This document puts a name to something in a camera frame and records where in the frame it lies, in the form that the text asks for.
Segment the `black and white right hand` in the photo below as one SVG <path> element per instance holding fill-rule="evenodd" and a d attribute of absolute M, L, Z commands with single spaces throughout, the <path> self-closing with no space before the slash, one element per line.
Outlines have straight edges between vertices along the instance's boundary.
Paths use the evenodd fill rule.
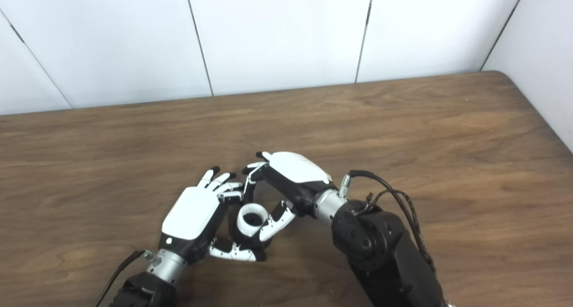
<path fill-rule="evenodd" d="M 273 238 L 295 217 L 309 216 L 332 226 L 347 199 L 338 194 L 338 187 L 325 170 L 293 152 L 258 152 L 257 157 L 260 162 L 248 164 L 242 170 L 246 175 L 243 203 L 252 203 L 254 189 L 260 181 L 274 187 L 284 199 L 250 236 L 256 244 Z"/>

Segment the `black and white left hand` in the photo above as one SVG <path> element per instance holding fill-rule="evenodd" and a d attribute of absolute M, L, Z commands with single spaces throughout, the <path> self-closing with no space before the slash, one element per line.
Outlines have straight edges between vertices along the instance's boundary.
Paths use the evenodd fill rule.
<path fill-rule="evenodd" d="M 268 242 L 256 244 L 250 237 L 269 216 L 262 205 L 243 203 L 242 184 L 232 183 L 234 173 L 219 174 L 220 168 L 209 169 L 198 185 L 185 188 L 164 218 L 159 250 L 147 268 L 150 274 L 173 285 L 184 269 L 206 256 L 220 259 L 266 260 Z M 219 238 L 217 230 L 229 207 L 240 204 L 233 240 Z"/>

